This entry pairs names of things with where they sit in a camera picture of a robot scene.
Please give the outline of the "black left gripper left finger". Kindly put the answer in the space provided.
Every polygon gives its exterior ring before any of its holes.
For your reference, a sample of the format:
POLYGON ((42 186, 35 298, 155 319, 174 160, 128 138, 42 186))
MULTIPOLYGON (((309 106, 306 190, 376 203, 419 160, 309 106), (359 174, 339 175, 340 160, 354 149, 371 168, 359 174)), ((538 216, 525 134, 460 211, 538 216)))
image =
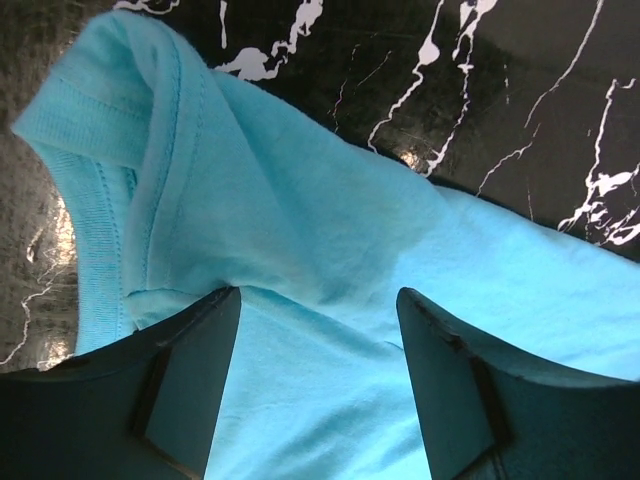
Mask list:
POLYGON ((212 292, 56 367, 1 378, 5 479, 201 479, 241 296, 212 292))

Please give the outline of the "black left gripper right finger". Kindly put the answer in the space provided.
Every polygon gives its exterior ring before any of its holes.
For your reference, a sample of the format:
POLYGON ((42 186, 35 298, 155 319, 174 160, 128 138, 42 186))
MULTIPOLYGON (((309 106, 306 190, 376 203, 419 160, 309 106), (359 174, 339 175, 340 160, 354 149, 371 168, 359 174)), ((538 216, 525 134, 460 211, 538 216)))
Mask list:
POLYGON ((396 309, 432 478, 638 478, 638 383, 528 353, 411 288, 396 309))

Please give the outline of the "light cyan t shirt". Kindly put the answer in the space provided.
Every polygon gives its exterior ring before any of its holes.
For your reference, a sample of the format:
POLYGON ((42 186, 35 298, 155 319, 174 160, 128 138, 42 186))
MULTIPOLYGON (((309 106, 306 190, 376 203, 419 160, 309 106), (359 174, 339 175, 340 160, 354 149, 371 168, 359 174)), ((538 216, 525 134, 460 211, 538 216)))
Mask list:
POLYGON ((158 20, 95 17, 12 129, 71 215, 78 353, 241 291, 210 479, 428 478, 403 287, 548 360, 639 376, 636 263, 344 142, 158 20))

